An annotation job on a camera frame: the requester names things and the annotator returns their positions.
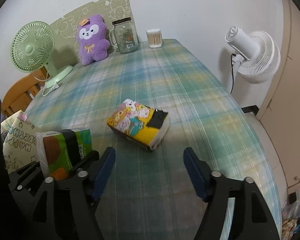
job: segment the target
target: cotton swab container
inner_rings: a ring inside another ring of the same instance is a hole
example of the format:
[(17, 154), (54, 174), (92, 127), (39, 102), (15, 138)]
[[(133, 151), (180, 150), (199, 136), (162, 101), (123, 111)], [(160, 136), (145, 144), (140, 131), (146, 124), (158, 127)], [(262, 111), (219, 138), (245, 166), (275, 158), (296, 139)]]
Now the cotton swab container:
[(162, 47), (162, 35), (160, 29), (147, 30), (146, 33), (150, 48)]

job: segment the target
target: beige bag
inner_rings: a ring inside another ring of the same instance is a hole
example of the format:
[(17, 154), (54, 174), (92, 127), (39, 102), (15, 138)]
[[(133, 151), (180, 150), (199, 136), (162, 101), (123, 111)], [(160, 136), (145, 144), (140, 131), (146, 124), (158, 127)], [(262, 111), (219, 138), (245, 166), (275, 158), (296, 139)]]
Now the beige bag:
[(32, 125), (23, 111), (1, 123), (1, 132), (9, 131), (3, 142), (3, 156), (8, 173), (36, 161), (37, 147), (34, 134), (41, 132)]

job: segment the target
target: tablecloth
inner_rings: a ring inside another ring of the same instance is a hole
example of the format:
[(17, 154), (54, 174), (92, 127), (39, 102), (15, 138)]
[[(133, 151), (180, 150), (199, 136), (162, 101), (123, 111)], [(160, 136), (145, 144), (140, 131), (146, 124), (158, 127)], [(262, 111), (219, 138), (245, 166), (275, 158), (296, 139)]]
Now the tablecloth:
[[(259, 186), (281, 235), (277, 186), (261, 143), (244, 114), (213, 74), (177, 40), (88, 66), (77, 64), (46, 97), (26, 110), (48, 131), (88, 127), (93, 148), (111, 146), (116, 162), (97, 208), (105, 239), (192, 240), (206, 204), (195, 194), (183, 164), (183, 149), (225, 176), (251, 176)], [(126, 98), (169, 112), (170, 128), (158, 149), (146, 152), (106, 125)], [(221, 239), (227, 239), (234, 201), (229, 200)]]

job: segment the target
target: beige door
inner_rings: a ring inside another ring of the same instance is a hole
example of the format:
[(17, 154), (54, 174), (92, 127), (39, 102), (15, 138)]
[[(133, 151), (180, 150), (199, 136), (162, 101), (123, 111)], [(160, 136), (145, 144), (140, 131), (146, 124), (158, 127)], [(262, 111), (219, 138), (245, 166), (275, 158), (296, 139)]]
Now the beige door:
[(289, 46), (287, 57), (282, 58), (285, 66), (260, 121), (277, 150), (291, 193), (300, 188), (300, 11), (289, 2)]

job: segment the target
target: bolt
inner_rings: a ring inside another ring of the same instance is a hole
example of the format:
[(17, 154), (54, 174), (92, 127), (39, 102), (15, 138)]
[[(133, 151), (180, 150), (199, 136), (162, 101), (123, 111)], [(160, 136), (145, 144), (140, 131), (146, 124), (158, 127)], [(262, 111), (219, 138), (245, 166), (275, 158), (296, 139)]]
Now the bolt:
[(81, 177), (81, 178), (83, 178), (83, 177), (85, 177), (87, 175), (88, 175), (87, 171), (80, 171), (80, 172), (78, 172), (78, 176)]
[(251, 178), (251, 177), (246, 177), (246, 182), (248, 182), (248, 183), (253, 183), (254, 180), (253, 180), (253, 178)]
[(217, 178), (218, 178), (218, 177), (221, 177), (222, 174), (221, 174), (220, 171), (212, 171), (212, 172), (211, 172), (211, 175), (212, 175), (213, 177), (217, 177)]
[(53, 177), (47, 177), (47, 178), (45, 178), (44, 182), (45, 183), (51, 183), (51, 182), (53, 182)]

